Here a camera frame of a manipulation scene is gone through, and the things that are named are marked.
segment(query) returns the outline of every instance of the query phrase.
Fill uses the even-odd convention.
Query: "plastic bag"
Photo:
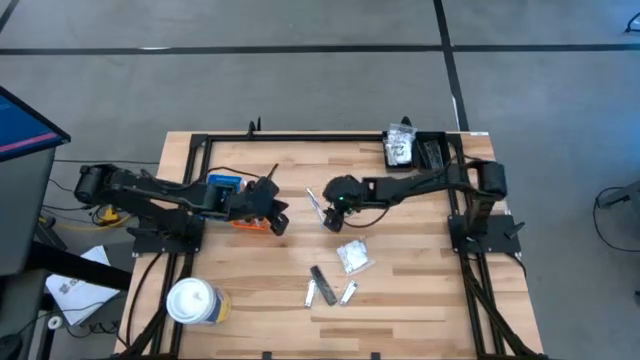
[[[360,272],[374,264],[367,255],[367,245],[363,239],[340,246],[337,252],[347,275]]]
[[[387,138],[384,141],[389,165],[408,164],[411,162],[411,148],[417,131],[418,129],[407,125],[389,125]]]

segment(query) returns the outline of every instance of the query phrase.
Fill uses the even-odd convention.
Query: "wooden tabletop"
[[[158,177],[182,182],[191,132],[167,135]],[[493,159],[486,133],[462,133],[465,154]],[[375,226],[345,227],[339,234],[322,229],[305,193],[319,198],[335,176],[387,176],[382,145],[374,142],[219,142],[212,166],[267,174],[278,163],[273,180],[278,199],[289,203],[290,219],[283,236],[238,230],[208,222],[193,276],[227,291],[232,299],[229,319],[215,326],[184,327],[181,358],[474,358],[471,326],[457,255],[451,250],[446,218],[447,193],[417,196],[393,207]],[[194,175],[199,174],[196,160]],[[504,211],[504,203],[496,206]],[[354,215],[364,224],[378,210]],[[336,249],[364,239],[375,264],[347,277]],[[120,334],[133,290],[153,255],[136,261]],[[133,335],[147,324],[158,306],[166,265],[163,255],[145,281],[133,317]],[[542,352],[522,269],[506,255],[487,256],[499,310],[530,348]],[[337,296],[350,279],[359,287],[347,306],[328,306],[320,294],[313,307],[303,306],[309,268],[319,265]],[[178,262],[177,272],[181,267]],[[487,350],[488,320],[483,311]],[[169,350],[173,321],[165,326],[162,351]],[[118,345],[116,351],[122,351]]]

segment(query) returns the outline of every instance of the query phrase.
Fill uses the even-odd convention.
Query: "gray tile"
[[[21,0],[1,47],[439,43],[431,1]]]
[[[0,0],[0,16],[2,16],[4,11],[7,9],[7,6],[9,6],[10,2],[11,0]]]
[[[640,350],[636,254],[607,248],[591,218],[602,188],[640,179],[640,54],[458,54],[469,123],[506,165],[545,350],[629,359]],[[628,204],[600,211],[605,236],[640,249]]]
[[[451,41],[462,44],[640,42],[623,33],[635,0],[444,0]]]
[[[62,158],[157,160],[167,131],[259,116],[269,130],[456,126],[438,53],[5,57],[0,77],[71,134]]]

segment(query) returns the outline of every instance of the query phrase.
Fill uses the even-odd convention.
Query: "paper cup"
[[[182,324],[214,325],[231,312],[231,300],[224,291],[197,278],[178,281],[167,296],[167,311]]]

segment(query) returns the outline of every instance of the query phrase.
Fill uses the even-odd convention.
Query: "metal clip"
[[[316,290],[318,287],[316,286],[315,280],[309,280],[309,287],[307,288],[307,297],[304,300],[304,307],[310,308],[311,303],[313,302],[313,296],[316,294]]]
[[[347,303],[349,302],[349,299],[351,299],[351,296],[353,295],[353,293],[356,292],[356,288],[358,287],[358,283],[351,280],[349,281],[349,284],[347,285],[347,287],[344,289],[344,293],[342,294],[342,298],[340,299],[340,305],[344,306],[347,305]]]

